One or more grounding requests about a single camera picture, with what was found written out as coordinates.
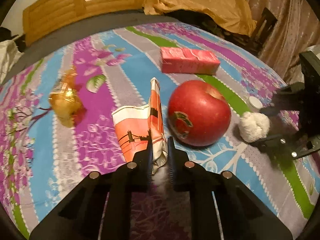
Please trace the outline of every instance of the pink juice box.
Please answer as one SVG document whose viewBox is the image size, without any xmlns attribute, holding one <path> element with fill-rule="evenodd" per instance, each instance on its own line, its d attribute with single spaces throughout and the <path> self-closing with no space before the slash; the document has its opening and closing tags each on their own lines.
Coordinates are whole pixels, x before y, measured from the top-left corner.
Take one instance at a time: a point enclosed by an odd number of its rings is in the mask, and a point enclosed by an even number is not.
<svg viewBox="0 0 320 240">
<path fill-rule="evenodd" d="M 207 50 L 161 47 L 163 73 L 191 73 L 215 75 L 218 58 Z"/>
</svg>

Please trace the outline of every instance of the bed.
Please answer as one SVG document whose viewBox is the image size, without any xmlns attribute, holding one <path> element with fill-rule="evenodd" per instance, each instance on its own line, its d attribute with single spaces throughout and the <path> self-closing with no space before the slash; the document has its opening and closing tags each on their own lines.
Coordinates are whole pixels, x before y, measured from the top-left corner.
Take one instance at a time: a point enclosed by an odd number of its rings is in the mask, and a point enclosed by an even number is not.
<svg viewBox="0 0 320 240">
<path fill-rule="evenodd" d="M 160 46 L 209 49 L 221 67 L 216 77 L 162 74 Z M 115 58 L 121 54 L 123 60 L 117 65 L 92 65 L 104 52 Z M 58 76 L 71 65 L 77 68 L 79 96 L 87 114 L 68 129 L 57 121 L 47 98 Z M 84 84 L 96 75 L 104 75 L 106 82 L 92 93 Z M 199 79 L 220 90 L 232 107 L 227 133 L 201 150 L 176 141 L 177 147 L 209 171 L 232 171 L 294 238 L 307 239 L 303 228 L 314 216 L 320 192 L 315 161 L 305 157 L 274 162 L 236 132 L 239 116 L 249 110 L 247 98 L 255 96 L 266 105 L 272 92 L 285 83 L 260 60 L 225 40 L 173 18 L 139 11 L 103 14 L 62 27 L 35 41 L 8 74 L 0 88 L 0 202 L 5 210 L 0 213 L 0 227 L 11 228 L 16 239 L 28 238 L 88 173 L 111 172 L 123 164 L 111 112 L 148 101 L 153 77 L 160 82 L 164 119 L 169 96 L 180 83 Z M 282 118 L 297 128 L 296 112 L 284 111 Z M 165 136 L 169 135 L 165 126 Z M 147 195 L 132 196 L 131 238 L 190 239 L 188 196 L 167 190 L 166 166 L 155 174 L 153 184 Z"/>
</svg>

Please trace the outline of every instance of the floral tablecloth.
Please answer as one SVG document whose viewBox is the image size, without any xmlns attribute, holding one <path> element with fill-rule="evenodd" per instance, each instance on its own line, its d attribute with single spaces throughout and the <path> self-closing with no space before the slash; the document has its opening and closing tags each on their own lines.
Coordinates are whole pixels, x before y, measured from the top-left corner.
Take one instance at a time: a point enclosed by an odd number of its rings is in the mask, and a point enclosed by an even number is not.
<svg viewBox="0 0 320 240">
<path fill-rule="evenodd" d="M 163 74 L 160 46 L 211 50 L 221 66 L 215 77 Z M 87 113 L 76 127 L 66 128 L 50 109 L 48 96 L 71 65 L 76 66 Z M 89 172 L 112 172 L 124 163 L 111 112 L 123 105 L 145 104 L 153 77 L 161 86 L 165 126 L 169 97 L 182 82 L 203 79 L 220 90 L 232 107 L 225 135 L 202 150 L 178 142 L 176 146 L 209 171 L 235 173 L 297 237 L 319 196 L 320 176 L 313 159 L 273 165 L 267 155 L 233 134 L 239 116 L 248 111 L 248 96 L 265 105 L 285 83 L 250 53 L 182 23 L 94 34 L 58 49 L 0 88 L 0 201 L 22 234 L 28 238 Z M 282 114 L 297 127 L 296 112 Z M 165 136 L 169 135 L 165 127 Z M 159 169 L 147 195 L 133 195 L 131 239 L 190 238 L 188 197 L 170 191 L 166 171 Z"/>
</svg>

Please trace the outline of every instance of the white cloth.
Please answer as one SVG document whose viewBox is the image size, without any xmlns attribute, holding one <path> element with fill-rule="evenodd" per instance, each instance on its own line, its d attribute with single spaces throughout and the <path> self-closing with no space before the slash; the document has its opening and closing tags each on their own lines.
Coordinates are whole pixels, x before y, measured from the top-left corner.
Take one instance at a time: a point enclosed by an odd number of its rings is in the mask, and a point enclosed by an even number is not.
<svg viewBox="0 0 320 240">
<path fill-rule="evenodd" d="M 7 73 L 22 55 L 23 53 L 18 51 L 14 41 L 0 42 L 0 84 L 2 84 Z"/>
<path fill-rule="evenodd" d="M 245 112 L 240 118 L 239 131 L 248 143 L 267 137 L 270 129 L 269 118 L 261 113 Z"/>
</svg>

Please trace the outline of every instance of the small white bottle cap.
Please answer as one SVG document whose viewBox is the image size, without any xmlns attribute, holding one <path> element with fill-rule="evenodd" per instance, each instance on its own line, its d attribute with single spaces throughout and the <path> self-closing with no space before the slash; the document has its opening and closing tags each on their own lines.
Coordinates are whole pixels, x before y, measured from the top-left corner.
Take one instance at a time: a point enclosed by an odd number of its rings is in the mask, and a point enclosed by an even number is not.
<svg viewBox="0 0 320 240">
<path fill-rule="evenodd" d="M 260 102 L 260 100 L 253 96 L 249 97 L 247 101 L 247 105 L 253 112 L 259 112 L 260 109 L 263 108 L 263 105 Z"/>
</svg>

